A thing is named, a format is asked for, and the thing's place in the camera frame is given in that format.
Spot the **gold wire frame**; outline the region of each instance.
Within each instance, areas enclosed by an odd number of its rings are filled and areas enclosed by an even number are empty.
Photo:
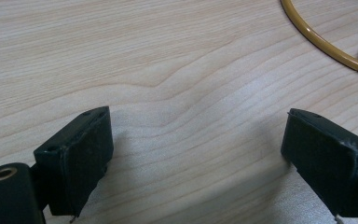
[[[307,23],[304,22],[301,16],[297,13],[291,0],[281,0],[281,2],[287,16],[303,36],[305,36],[312,44],[321,49],[330,57],[334,58],[340,63],[347,65],[349,68],[358,71],[358,59],[336,48],[334,45],[330,44],[327,40],[323,39],[314,30],[312,30],[312,28],[310,28],[310,26],[307,25]]]

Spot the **wooden table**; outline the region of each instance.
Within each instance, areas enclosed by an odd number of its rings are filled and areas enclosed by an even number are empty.
[[[358,55],[358,0],[294,5]],[[102,105],[114,158],[76,223],[336,223],[280,147],[292,107],[358,134],[358,73],[279,1],[0,1],[0,165]]]

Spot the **wood grain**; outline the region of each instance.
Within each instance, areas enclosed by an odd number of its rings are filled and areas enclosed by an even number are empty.
[[[358,54],[358,0],[294,4]],[[114,158],[76,223],[336,223],[280,146],[292,107],[358,134],[358,74],[279,1],[0,1],[0,164],[102,105]]]

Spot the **gold metal ring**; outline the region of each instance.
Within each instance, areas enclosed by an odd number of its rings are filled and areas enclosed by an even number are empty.
[[[301,32],[312,44],[321,49],[324,53],[347,65],[349,68],[358,71],[358,59],[336,48],[327,40],[318,35],[306,22],[301,18],[296,9],[293,7],[291,0],[281,0],[284,11],[289,19],[295,25],[298,31]]]
[[[8,179],[17,173],[16,167],[6,167],[0,170],[0,181]]]

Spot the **black plastic part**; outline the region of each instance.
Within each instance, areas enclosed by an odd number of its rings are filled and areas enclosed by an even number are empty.
[[[80,215],[112,153],[107,106],[79,115],[34,151],[33,169],[43,176],[41,201],[48,203],[52,215]]]
[[[87,111],[34,151],[36,164],[0,166],[0,223],[45,223],[52,215],[78,217],[112,159],[109,107]]]
[[[45,223],[43,213],[37,206],[31,171],[26,164],[0,166],[0,223]]]
[[[283,156],[336,216],[358,217],[358,136],[308,111],[291,109]]]

